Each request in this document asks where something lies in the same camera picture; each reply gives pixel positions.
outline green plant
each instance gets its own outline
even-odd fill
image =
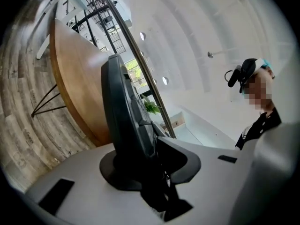
[[[159,106],[157,106],[154,102],[151,102],[143,94],[142,94],[142,97],[145,99],[144,105],[145,105],[147,112],[153,113],[153,114],[160,113]]]

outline neck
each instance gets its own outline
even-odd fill
[[[266,113],[271,113],[272,110],[274,109],[274,104],[272,102],[272,100],[266,105],[266,107],[263,109],[264,112]]]

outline wooden table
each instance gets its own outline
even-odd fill
[[[54,20],[50,57],[61,97],[80,129],[96,146],[111,143],[101,90],[101,67],[108,54]]]

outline black hairpin leg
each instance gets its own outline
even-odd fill
[[[38,103],[38,105],[35,107],[35,109],[33,110],[32,114],[31,114],[31,117],[33,118],[34,115],[37,115],[37,114],[41,114],[41,113],[46,113],[46,112],[50,112],[50,111],[54,111],[54,110],[57,110],[57,109],[60,109],[60,108],[64,108],[66,106],[61,106],[61,107],[56,107],[56,108],[52,108],[52,109],[48,109],[48,110],[45,110],[45,111],[42,111],[42,112],[37,112],[38,110],[40,110],[43,106],[45,106],[47,103],[49,103],[52,99],[56,98],[60,93],[56,94],[54,97],[50,98],[48,101],[46,101],[45,103],[43,103],[40,107],[38,107],[42,101],[44,101],[44,99],[49,95],[50,92],[53,91],[53,89],[55,89],[57,87],[57,85],[54,85],[47,93],[46,95],[42,98],[42,100]]]

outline wooden floor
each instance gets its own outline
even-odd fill
[[[0,48],[0,161],[7,179],[22,191],[64,159],[95,147],[66,108],[30,116],[55,84],[49,48],[35,58],[54,18],[54,11],[43,13],[49,1],[29,0]],[[57,93],[55,88],[49,98]],[[42,110],[62,105],[58,96]]]

